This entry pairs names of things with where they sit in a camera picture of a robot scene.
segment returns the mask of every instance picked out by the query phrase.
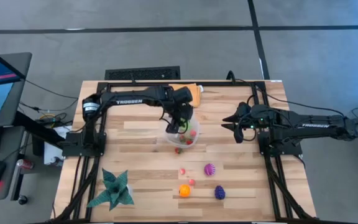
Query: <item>purple spiky ball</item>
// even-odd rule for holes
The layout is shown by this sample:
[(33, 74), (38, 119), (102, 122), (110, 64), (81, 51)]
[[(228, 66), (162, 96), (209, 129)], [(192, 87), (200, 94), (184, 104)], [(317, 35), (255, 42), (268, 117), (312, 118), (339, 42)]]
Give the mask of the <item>purple spiky ball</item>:
[(215, 197), (216, 199), (222, 200), (226, 196), (226, 193), (223, 190), (223, 187), (218, 185), (215, 188)]
[(214, 175), (215, 174), (215, 166), (214, 164), (206, 164), (204, 167), (205, 175)]

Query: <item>wooden tabletop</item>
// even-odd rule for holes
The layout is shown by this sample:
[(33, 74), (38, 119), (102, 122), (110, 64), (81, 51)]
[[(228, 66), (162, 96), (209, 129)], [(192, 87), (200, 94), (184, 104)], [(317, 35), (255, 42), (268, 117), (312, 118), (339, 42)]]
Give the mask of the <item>wooden tabletop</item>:
[[(286, 100), (282, 82), (265, 82), (269, 95)], [(74, 130), (84, 123), (81, 101), (96, 92), (97, 84), (97, 81), (83, 82)], [(144, 88), (113, 89), (128, 91)], [(128, 170), (128, 183), (134, 189), (135, 205), (118, 205), (109, 212), (109, 203), (103, 203), (93, 208), (91, 221), (274, 221), (264, 158), (259, 154), (257, 141), (236, 144), (233, 133), (220, 126), (222, 119), (232, 115), (239, 102), (246, 101), (251, 94), (248, 86), (204, 86), (201, 105), (195, 108), (201, 129), (199, 139), (195, 146), (185, 149), (180, 155), (175, 154), (175, 146), (164, 140), (167, 124), (158, 120), (161, 108), (147, 105), (110, 108), (106, 123), (108, 143), (100, 160), (95, 196), (105, 189), (102, 168), (117, 175)], [(286, 103), (271, 98), (269, 103), (272, 107), (288, 109)], [(251, 138), (253, 134), (251, 130), (245, 131), (244, 137)], [(71, 157), (64, 162), (55, 198), (57, 215), (70, 202), (77, 161), (77, 157)], [(282, 156), (282, 161), (289, 191), (307, 213), (315, 216), (303, 164), (293, 156)], [(205, 176), (203, 167), (207, 163), (216, 166), (215, 175)], [(179, 173), (181, 168), (186, 169), (185, 175)], [(196, 184), (190, 197), (181, 198), (178, 196), (179, 186), (187, 184), (189, 179), (195, 179)], [(217, 185), (223, 186), (226, 191), (224, 200), (214, 197)], [(284, 217), (282, 195), (278, 189), (277, 192)], [(88, 192), (83, 197), (80, 218), (85, 216), (87, 198)]]

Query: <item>floor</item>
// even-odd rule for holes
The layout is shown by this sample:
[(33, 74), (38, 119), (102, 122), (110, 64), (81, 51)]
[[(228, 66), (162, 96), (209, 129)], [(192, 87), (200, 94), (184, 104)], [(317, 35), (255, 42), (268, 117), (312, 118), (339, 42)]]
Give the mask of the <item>floor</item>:
[[(358, 107), (352, 0), (0, 0), (0, 54), (16, 52), (33, 54), (30, 81), (70, 96), (105, 69), (179, 65), (182, 79), (222, 79), (232, 70), (237, 78), (283, 80), (291, 101), (347, 115)], [(22, 101), (50, 109), (71, 103), (31, 85)], [(301, 145), (318, 216), (358, 223), (358, 139)], [(58, 179), (26, 176), (30, 203), (0, 201), (0, 223), (47, 220)]]

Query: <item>green star-shaped toy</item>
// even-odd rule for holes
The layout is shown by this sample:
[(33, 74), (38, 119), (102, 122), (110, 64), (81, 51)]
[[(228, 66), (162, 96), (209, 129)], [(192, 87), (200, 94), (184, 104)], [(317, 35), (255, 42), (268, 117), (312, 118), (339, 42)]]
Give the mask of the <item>green star-shaped toy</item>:
[(114, 174), (102, 169), (103, 183), (106, 190), (100, 193), (96, 198), (89, 202), (87, 207), (95, 207), (103, 202), (110, 202), (110, 211), (115, 208), (118, 203), (124, 205), (133, 205), (134, 201), (128, 192), (128, 170), (120, 174), (117, 178)]

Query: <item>clear plastic bowl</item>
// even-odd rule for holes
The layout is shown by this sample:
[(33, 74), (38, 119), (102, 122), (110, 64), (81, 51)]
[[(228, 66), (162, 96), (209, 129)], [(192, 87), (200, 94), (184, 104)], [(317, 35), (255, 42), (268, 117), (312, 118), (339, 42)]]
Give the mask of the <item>clear plastic bowl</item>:
[(200, 124), (193, 115), (188, 122), (188, 128), (186, 126), (179, 127), (179, 133), (170, 134), (165, 132), (165, 139), (176, 147), (182, 149), (189, 148), (196, 144), (198, 135), (200, 134)]

